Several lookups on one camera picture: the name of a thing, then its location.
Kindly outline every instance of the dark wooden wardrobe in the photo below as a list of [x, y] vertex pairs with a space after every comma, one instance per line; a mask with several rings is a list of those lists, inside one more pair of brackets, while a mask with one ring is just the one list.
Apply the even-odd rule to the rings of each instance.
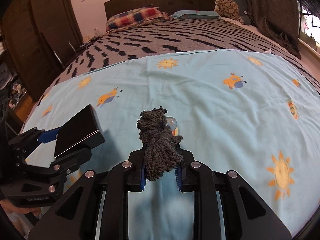
[[75, 56], [71, 45], [78, 49], [82, 44], [70, 0], [13, 0], [2, 31], [15, 71], [34, 101]]

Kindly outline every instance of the wooden floor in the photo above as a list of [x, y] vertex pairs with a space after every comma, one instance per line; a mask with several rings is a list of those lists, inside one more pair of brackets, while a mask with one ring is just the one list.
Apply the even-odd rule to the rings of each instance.
[[27, 119], [35, 103], [36, 102], [32, 101], [31, 97], [28, 94], [25, 94], [22, 100], [18, 103], [14, 112], [22, 122]]

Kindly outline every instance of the zebra striped bedspread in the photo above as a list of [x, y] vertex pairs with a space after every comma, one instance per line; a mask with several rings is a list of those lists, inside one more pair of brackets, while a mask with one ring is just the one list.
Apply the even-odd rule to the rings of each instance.
[[293, 55], [242, 27], [224, 20], [170, 20], [113, 33], [97, 40], [53, 82], [54, 86], [71, 77], [128, 59], [192, 50], [238, 49], [264, 52], [289, 61], [320, 92], [320, 83]]

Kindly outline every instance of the triangular cutout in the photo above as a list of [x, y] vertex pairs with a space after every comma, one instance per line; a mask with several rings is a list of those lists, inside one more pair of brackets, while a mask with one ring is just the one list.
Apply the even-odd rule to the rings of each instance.
[[266, 215], [266, 210], [245, 187], [239, 187], [244, 209], [249, 220]]
[[21, 192], [33, 192], [33, 191], [39, 191], [41, 189], [42, 188], [40, 186], [25, 183], [21, 189]]
[[57, 216], [63, 217], [68, 220], [73, 220], [76, 210], [83, 192], [83, 187], [79, 187], [68, 200], [58, 209]]

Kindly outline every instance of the plaid pillow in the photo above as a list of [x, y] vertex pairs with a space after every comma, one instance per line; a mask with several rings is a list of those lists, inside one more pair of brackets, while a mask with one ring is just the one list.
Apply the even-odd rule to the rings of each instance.
[[160, 12], [156, 7], [143, 7], [110, 17], [107, 22], [106, 32], [130, 29], [153, 23], [153, 19], [169, 20], [168, 14]]

